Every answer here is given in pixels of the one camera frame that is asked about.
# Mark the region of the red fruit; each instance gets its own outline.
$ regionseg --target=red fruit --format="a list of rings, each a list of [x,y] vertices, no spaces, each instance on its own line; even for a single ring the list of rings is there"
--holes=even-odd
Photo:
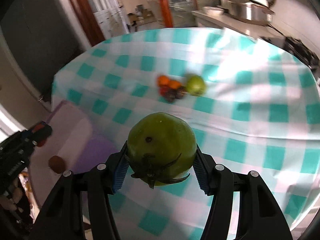
[[[168,86],[162,86],[159,88],[159,94],[164,97],[168,92],[168,90],[169,90]]]

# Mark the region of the dark purple fruit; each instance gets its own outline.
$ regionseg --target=dark purple fruit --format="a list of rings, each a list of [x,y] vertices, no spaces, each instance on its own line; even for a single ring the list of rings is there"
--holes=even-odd
[[[173,103],[176,99],[176,93],[177,93],[176,90],[169,89],[164,95],[165,100],[167,100],[169,103]]]
[[[185,87],[179,87],[177,89],[176,98],[182,99],[186,93],[187,93],[187,91],[186,91]]]

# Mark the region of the colorful patterned fabric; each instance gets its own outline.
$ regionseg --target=colorful patterned fabric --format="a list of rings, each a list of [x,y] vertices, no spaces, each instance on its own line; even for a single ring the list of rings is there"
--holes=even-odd
[[[156,77],[201,75],[208,90],[173,104]],[[262,176],[291,228],[319,197],[320,100],[312,73],[291,54],[229,29],[148,30],[104,41],[55,76],[53,107],[72,101],[120,150],[154,112],[185,120],[202,152],[231,171]],[[110,202],[122,239],[200,239],[212,197],[193,169],[182,183],[150,189],[130,177]],[[236,233],[234,194],[229,239]]]

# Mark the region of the orange fruit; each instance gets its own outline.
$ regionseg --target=orange fruit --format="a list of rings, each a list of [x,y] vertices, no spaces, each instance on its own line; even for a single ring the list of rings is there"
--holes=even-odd
[[[157,82],[159,87],[167,86],[170,82],[170,79],[165,75],[161,75],[161,76],[158,76]]]
[[[179,82],[177,80],[170,80],[170,82],[169,82],[169,87],[172,89],[177,90],[181,86],[182,86],[181,82]]]

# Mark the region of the white bowl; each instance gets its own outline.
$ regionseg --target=white bowl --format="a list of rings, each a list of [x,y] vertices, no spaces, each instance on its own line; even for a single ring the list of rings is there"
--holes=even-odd
[[[222,8],[209,7],[209,6],[203,7],[203,10],[208,16],[218,16],[218,15],[223,14],[223,12],[224,12],[224,10]]]

